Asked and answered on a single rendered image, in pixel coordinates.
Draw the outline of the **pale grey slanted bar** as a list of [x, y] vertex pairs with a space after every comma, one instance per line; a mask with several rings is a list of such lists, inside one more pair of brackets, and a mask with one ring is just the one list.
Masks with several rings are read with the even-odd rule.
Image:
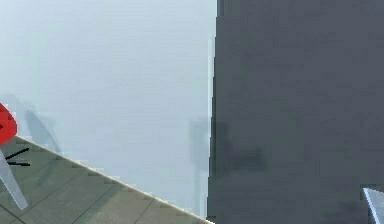
[[364, 188], [363, 191], [375, 224], [384, 224], [384, 192], [370, 188]]

